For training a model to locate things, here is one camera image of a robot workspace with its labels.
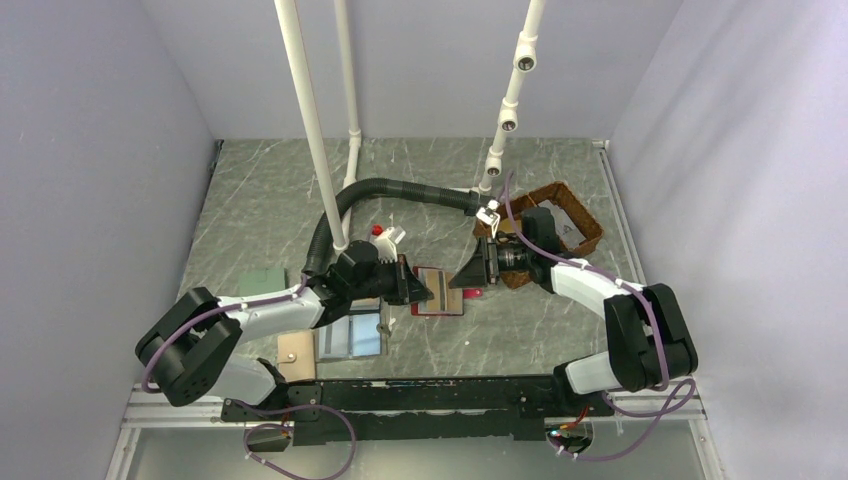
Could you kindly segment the brown wicker divided basket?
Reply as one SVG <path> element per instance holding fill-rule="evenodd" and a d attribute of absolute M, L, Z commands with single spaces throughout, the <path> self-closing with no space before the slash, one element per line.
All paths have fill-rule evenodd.
<path fill-rule="evenodd" d="M 571 189 L 563 182 L 555 182 L 527 194 L 520 195 L 509 202 L 517 227 L 521 233 L 534 245 L 543 250 L 559 255 L 565 259 L 584 258 L 593 253 L 604 235 L 600 223 L 590 214 L 588 209 L 578 200 Z M 577 225 L 585 236 L 585 240 L 575 248 L 569 248 L 559 238 L 556 232 L 554 218 L 551 209 L 564 210 Z M 498 208 L 501 215 L 501 223 L 497 232 L 495 243 L 518 243 L 522 242 L 515 229 L 507 224 L 506 209 L 503 205 Z M 473 235 L 478 237 L 490 237 L 489 229 L 481 222 L 477 222 L 473 228 Z M 538 265 L 537 277 L 530 279 L 522 274 L 507 273 L 503 278 L 497 276 L 496 283 L 501 281 L 510 289 L 518 289 L 530 282 L 541 285 L 546 290 L 552 289 L 550 275 L 544 273 L 542 268 L 551 266 L 553 261 L 537 254 Z"/>

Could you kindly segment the open blue grey card holder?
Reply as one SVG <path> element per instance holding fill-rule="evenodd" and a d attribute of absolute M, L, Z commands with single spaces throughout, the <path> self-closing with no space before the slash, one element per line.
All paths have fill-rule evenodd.
<path fill-rule="evenodd" d="M 343 317 L 317 330 L 316 358 L 332 362 L 380 356 L 384 353 L 379 313 Z"/>

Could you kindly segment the white rear pole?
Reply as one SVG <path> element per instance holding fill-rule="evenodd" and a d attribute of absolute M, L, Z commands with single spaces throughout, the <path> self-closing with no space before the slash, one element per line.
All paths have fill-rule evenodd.
<path fill-rule="evenodd" d="M 362 145 L 362 132 L 359 125 L 348 2 L 345 0 L 335 0 L 334 13 L 349 133 L 348 159 L 343 180 L 343 185 L 347 187 L 356 181 L 359 151 Z"/>

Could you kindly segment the gold VIP card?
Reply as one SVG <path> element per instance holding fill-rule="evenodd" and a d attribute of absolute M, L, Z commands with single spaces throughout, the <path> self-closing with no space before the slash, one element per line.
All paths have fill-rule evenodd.
<path fill-rule="evenodd" d="M 422 315 L 460 316 L 464 313 L 463 291 L 448 286 L 453 274 L 441 269 L 420 268 L 419 279 L 433 292 L 434 299 L 418 304 Z"/>

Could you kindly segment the red leather card holder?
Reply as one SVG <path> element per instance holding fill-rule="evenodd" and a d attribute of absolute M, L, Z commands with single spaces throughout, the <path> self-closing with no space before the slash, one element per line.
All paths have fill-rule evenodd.
<path fill-rule="evenodd" d="M 453 278 L 453 274 L 442 269 L 415 266 L 413 273 L 433 294 L 431 299 L 413 304 L 410 307 L 410 312 L 413 316 L 463 316 L 465 312 L 465 301 L 478 299 L 483 296 L 483 290 L 480 288 L 449 288 L 448 283 Z"/>

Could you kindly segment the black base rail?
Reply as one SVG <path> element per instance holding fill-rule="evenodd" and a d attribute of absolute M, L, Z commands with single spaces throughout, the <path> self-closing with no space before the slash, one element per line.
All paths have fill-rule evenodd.
<path fill-rule="evenodd" d="M 542 441 L 559 421 L 612 416 L 600 393 L 572 392 L 562 374 L 297 382 L 247 409 L 227 398 L 226 423 L 293 424 L 297 446 L 344 441 L 510 437 Z"/>

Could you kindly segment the green card holder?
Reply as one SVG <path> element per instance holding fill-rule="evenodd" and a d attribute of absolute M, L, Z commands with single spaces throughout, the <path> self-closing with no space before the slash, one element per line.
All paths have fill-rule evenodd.
<path fill-rule="evenodd" d="M 288 288 L 285 268 L 272 267 L 245 272 L 238 279 L 238 295 L 253 296 L 268 294 Z"/>

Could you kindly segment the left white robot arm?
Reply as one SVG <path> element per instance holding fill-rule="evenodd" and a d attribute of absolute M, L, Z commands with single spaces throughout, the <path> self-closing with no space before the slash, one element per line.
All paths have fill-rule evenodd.
<path fill-rule="evenodd" d="M 433 297 L 404 255 L 383 260 L 367 241 L 353 242 L 324 273 L 303 275 L 286 290 L 224 297 L 193 288 L 138 341 L 142 389 L 163 394 L 174 407 L 206 395 L 230 399 L 272 420 L 286 409 L 288 382 L 266 359 L 235 357 L 239 345 L 328 326 L 347 316 L 358 300 L 404 306 Z"/>

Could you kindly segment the silver cards in basket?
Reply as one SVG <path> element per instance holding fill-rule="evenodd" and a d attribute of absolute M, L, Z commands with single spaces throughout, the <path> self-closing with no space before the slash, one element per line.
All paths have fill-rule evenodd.
<path fill-rule="evenodd" d="M 585 236 L 564 210 L 553 208 L 551 214 L 554 218 L 557 235 L 565 245 L 569 248 L 575 248 L 585 240 Z"/>

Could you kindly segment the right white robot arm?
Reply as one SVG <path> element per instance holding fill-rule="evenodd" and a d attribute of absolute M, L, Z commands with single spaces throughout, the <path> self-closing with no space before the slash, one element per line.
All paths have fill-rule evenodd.
<path fill-rule="evenodd" d="M 606 351 L 554 370 L 558 382 L 551 388 L 551 401 L 560 413 L 578 413 L 596 392 L 660 387 L 697 369 L 697 352 L 673 290 L 661 283 L 624 281 L 563 251 L 549 209 L 523 211 L 517 233 L 479 238 L 450 285 L 482 288 L 514 272 L 584 306 L 604 322 Z"/>

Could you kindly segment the blue card holder orange card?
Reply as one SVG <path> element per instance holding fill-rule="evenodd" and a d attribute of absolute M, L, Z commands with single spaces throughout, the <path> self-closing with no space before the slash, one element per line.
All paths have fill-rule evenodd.
<path fill-rule="evenodd" d="M 367 312 L 379 312 L 382 307 L 382 299 L 377 298 L 366 298 L 354 300 L 351 303 L 349 312 L 351 314 L 360 314 Z"/>

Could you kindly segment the white pole with fittings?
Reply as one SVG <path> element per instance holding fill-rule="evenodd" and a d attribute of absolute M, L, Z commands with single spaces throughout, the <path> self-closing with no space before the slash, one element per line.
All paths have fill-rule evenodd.
<path fill-rule="evenodd" d="M 506 93 L 501 100 L 496 132 L 488 149 L 483 176 L 477 185 L 480 193 L 488 193 L 494 179 L 501 174 L 507 136 L 519 126 L 519 96 L 525 77 L 538 65 L 537 41 L 546 5 L 545 0 L 529 2 L 524 24 L 516 41 Z"/>

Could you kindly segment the white front pole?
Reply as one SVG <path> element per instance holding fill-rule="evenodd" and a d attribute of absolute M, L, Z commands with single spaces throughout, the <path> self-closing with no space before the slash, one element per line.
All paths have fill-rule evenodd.
<path fill-rule="evenodd" d="M 316 179 L 319 183 L 319 190 L 332 235 L 333 248 L 340 252 L 347 246 L 348 241 L 342 227 L 341 215 L 337 207 L 336 194 L 324 148 L 297 2 L 294 0 L 275 0 L 274 5 Z"/>

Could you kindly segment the beige snap card holder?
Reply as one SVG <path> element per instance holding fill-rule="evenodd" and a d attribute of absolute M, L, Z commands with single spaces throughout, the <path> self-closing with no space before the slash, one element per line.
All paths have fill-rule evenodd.
<path fill-rule="evenodd" d="M 282 334 L 277 338 L 277 369 L 288 383 L 317 378 L 315 339 L 312 330 Z"/>

